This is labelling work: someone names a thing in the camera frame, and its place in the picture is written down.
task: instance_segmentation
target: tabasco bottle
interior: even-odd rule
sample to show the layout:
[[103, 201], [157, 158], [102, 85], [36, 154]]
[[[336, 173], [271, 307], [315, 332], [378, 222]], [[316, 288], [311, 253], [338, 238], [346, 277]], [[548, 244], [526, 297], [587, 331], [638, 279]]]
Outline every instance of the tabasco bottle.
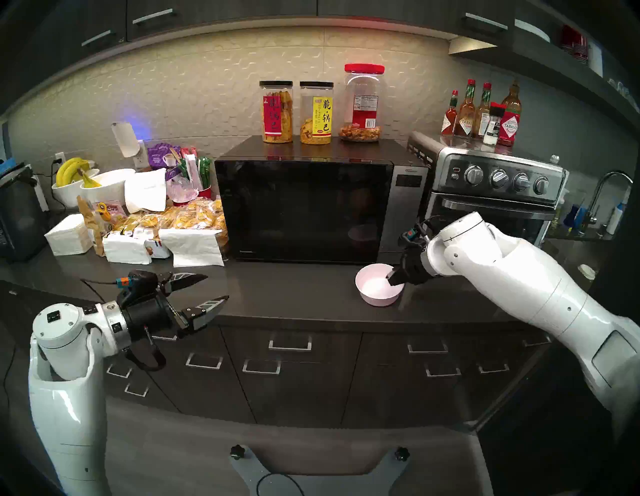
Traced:
[[457, 106], [458, 90], [453, 90], [451, 92], [451, 101], [449, 102], [449, 108], [444, 113], [444, 120], [442, 121], [442, 136], [450, 136], [453, 134], [453, 126], [456, 123], [456, 117], [458, 116], [458, 111], [456, 111]]
[[509, 94], [502, 101], [502, 105], [506, 106], [504, 110], [504, 116], [500, 121], [500, 134], [498, 135], [498, 143], [506, 145], [508, 147], [513, 146], [513, 142], [516, 140], [516, 132], [520, 125], [520, 112], [522, 106], [520, 105], [520, 99], [518, 94], [520, 93], [520, 87], [518, 86], [518, 80], [513, 81], [511, 88], [509, 88]]
[[476, 92], [476, 80], [469, 79], [467, 81], [467, 92], [465, 100], [458, 111], [458, 120], [453, 127], [453, 134], [466, 138], [471, 135], [471, 128], [474, 125], [474, 117], [476, 115], [476, 107], [474, 106], [474, 94]]
[[491, 83], [485, 83], [482, 87], [482, 101], [476, 109], [474, 117], [474, 126], [471, 130], [471, 136], [482, 139], [489, 124], [489, 100], [491, 100]]

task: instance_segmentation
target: cabinet handle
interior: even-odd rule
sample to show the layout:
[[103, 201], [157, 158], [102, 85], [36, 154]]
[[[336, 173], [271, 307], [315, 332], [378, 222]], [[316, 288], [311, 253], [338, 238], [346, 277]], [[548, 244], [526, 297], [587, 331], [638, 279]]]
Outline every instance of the cabinet handle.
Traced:
[[123, 376], [121, 374], [116, 374], [115, 372], [111, 372], [111, 368], [112, 367], [113, 367], [113, 364], [109, 365], [109, 368], [107, 369], [107, 373], [110, 376], [122, 377], [123, 379], [129, 379], [129, 376], [131, 375], [131, 371], [133, 370], [133, 369], [130, 368], [129, 372], [127, 372], [127, 375]]
[[449, 348], [447, 347], [447, 343], [442, 340], [440, 342], [442, 343], [442, 349], [432, 351], [417, 351], [414, 350], [410, 344], [407, 344], [406, 348], [409, 350], [409, 355], [444, 355], [449, 352]]
[[494, 20], [487, 19], [486, 17], [480, 17], [479, 15], [471, 14], [469, 12], [465, 12], [465, 17], [468, 18], [468, 19], [478, 20], [478, 21], [484, 22], [486, 24], [491, 24], [492, 26], [495, 26], [496, 28], [504, 29], [505, 31], [507, 29], [509, 29], [509, 26], [505, 26], [504, 24], [501, 24], [500, 22], [495, 22]]
[[280, 375], [280, 366], [282, 365], [282, 362], [280, 360], [275, 360], [275, 361], [278, 364], [278, 367], [276, 368], [275, 372], [250, 371], [249, 369], [247, 369], [247, 365], [249, 363], [249, 358], [247, 358], [244, 361], [244, 365], [242, 366], [242, 371], [245, 374], [263, 374], [265, 376], [279, 376]]
[[524, 345], [525, 348], [529, 348], [530, 346], [540, 346], [542, 344], [549, 344], [551, 342], [551, 338], [546, 335], [545, 339], [543, 341], [537, 342], [537, 343], [528, 343], [526, 339], [522, 340], [522, 344]]
[[486, 371], [482, 368], [482, 365], [478, 365], [478, 371], [480, 371], [481, 374], [493, 374], [494, 372], [508, 372], [509, 371], [509, 365], [508, 364], [504, 364], [504, 368], [503, 369], [497, 369], [494, 371]]
[[140, 24], [141, 22], [145, 22], [146, 20], [154, 19], [156, 17], [161, 17], [163, 15], [168, 15], [168, 14], [173, 14], [172, 8], [168, 8], [167, 10], [161, 10], [160, 12], [154, 12], [153, 14], [143, 15], [142, 17], [138, 17], [137, 19], [133, 20], [132, 24]]
[[190, 352], [189, 358], [187, 358], [187, 362], [185, 363], [185, 365], [187, 367], [194, 367], [196, 369], [209, 369], [209, 370], [212, 370], [212, 371], [220, 370], [220, 365], [222, 365], [222, 357], [221, 356], [218, 357], [218, 364], [215, 367], [209, 367], [208, 365], [192, 364], [191, 363], [191, 359], [193, 358], [193, 355], [195, 355], [195, 352], [194, 351]]
[[83, 41], [82, 43], [80, 43], [80, 46], [84, 47], [85, 45], [88, 45], [89, 43], [93, 43], [94, 41], [99, 40], [100, 38], [104, 38], [105, 36], [109, 36], [110, 34], [111, 34], [111, 30], [108, 29], [104, 33], [100, 33], [99, 35], [95, 35], [93, 38], [89, 38], [88, 40]]
[[159, 339], [160, 341], [178, 341], [178, 336], [167, 337], [167, 336], [151, 336], [153, 339]]
[[274, 346], [273, 339], [271, 339], [269, 341], [269, 349], [275, 349], [277, 351], [311, 351], [311, 336], [309, 336], [306, 348], [281, 348], [280, 346]]
[[457, 367], [455, 374], [432, 374], [431, 372], [429, 372], [429, 367], [427, 367], [427, 364], [424, 364], [424, 370], [427, 371], [427, 377], [455, 377], [462, 375], [462, 372], [460, 372], [460, 369]]
[[141, 398], [144, 398], [147, 393], [149, 392], [149, 386], [147, 385], [147, 389], [145, 389], [144, 393], [142, 394], [138, 394], [138, 393], [134, 393], [133, 391], [129, 391], [129, 386], [131, 386], [131, 383], [127, 384], [127, 387], [124, 388], [124, 392], [127, 394], [132, 394], [133, 396], [140, 396]]

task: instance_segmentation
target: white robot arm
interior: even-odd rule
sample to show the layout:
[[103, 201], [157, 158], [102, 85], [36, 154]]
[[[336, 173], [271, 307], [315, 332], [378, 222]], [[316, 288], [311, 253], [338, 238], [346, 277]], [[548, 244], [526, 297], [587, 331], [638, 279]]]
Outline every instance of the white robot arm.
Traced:
[[[179, 328], [183, 337], [203, 328], [228, 297], [177, 312], [166, 296], [205, 278], [198, 274], [133, 271], [118, 280], [125, 289], [116, 301], [78, 308], [57, 303], [33, 321], [29, 360], [29, 401], [38, 436], [69, 496], [109, 496], [104, 471], [107, 439], [103, 361], [124, 351], [145, 370], [166, 360], [150, 336], [159, 328]], [[148, 339], [157, 365], [141, 363], [132, 341]]]
[[387, 276], [389, 282], [464, 276], [502, 310], [570, 349], [591, 391], [612, 409], [612, 384], [625, 364], [637, 359], [640, 328], [600, 306], [552, 257], [524, 239], [506, 236], [477, 212], [443, 228], [419, 257], [418, 270], [403, 264]]

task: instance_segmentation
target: white fruit bowl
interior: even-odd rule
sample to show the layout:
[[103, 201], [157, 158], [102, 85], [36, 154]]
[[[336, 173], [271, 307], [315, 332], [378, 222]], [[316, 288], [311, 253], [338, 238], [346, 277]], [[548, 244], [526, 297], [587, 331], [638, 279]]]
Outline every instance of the white fruit bowl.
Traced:
[[[89, 177], [94, 177], [100, 173], [100, 169], [89, 169], [86, 173]], [[51, 194], [55, 199], [62, 202], [66, 208], [74, 209], [78, 206], [77, 197], [80, 194], [80, 186], [82, 186], [81, 180], [60, 187], [54, 183], [51, 186]]]
[[364, 301], [374, 307], [386, 307], [398, 299], [404, 284], [389, 284], [387, 274], [392, 270], [393, 267], [387, 264], [371, 264], [360, 269], [356, 275], [356, 287]]
[[93, 204], [99, 202], [120, 202], [120, 205], [124, 206], [124, 182], [135, 173], [135, 169], [116, 169], [103, 172], [94, 177], [102, 186], [85, 188], [83, 184], [80, 186], [80, 195]]

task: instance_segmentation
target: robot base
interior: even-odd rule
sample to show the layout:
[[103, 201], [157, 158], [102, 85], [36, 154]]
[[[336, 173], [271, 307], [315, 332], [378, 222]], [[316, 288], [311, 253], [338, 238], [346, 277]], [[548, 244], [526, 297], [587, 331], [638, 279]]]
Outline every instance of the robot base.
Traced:
[[376, 468], [359, 476], [287, 476], [271, 473], [248, 446], [233, 446], [229, 458], [233, 468], [249, 487], [251, 496], [387, 496], [391, 486], [404, 472], [409, 455], [407, 448], [389, 450]]

